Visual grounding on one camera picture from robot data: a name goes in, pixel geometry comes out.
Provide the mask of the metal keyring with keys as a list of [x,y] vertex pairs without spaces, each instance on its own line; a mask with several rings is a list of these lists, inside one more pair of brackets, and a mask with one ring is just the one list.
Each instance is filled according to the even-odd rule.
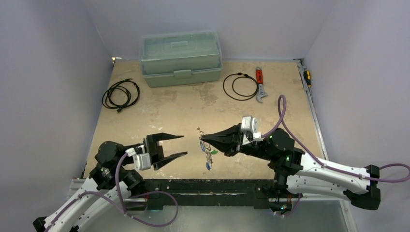
[[218,153],[218,150],[215,150],[209,143],[204,142],[201,140],[201,137],[205,134],[200,127],[197,128],[197,130],[199,131],[200,137],[199,137],[199,143],[200,143],[200,148],[201,150],[205,153],[206,155],[206,169],[208,171],[210,171],[212,169],[213,166],[213,155]]

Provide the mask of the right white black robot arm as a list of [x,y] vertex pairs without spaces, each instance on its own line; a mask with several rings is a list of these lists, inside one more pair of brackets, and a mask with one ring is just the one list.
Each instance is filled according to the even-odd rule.
[[273,183],[260,190],[275,198],[313,193],[338,197],[365,210],[376,210],[381,203],[375,181],[380,176],[379,167],[355,168],[317,158],[295,147],[295,140],[281,128],[263,138],[238,124],[199,139],[227,157],[242,153],[268,161],[267,166],[275,172]]

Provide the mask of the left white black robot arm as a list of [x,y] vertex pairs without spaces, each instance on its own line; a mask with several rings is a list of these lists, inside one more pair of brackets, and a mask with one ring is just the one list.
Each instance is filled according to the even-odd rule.
[[126,217],[134,218],[125,206],[128,197],[149,199],[149,196],[165,194],[159,188],[149,187],[139,171],[160,169],[187,152],[164,156],[160,141],[177,139],[168,133],[148,135],[141,143],[122,145],[106,141],[95,156],[96,167],[89,173],[82,186],[56,212],[34,220],[38,232],[78,232],[113,206]]

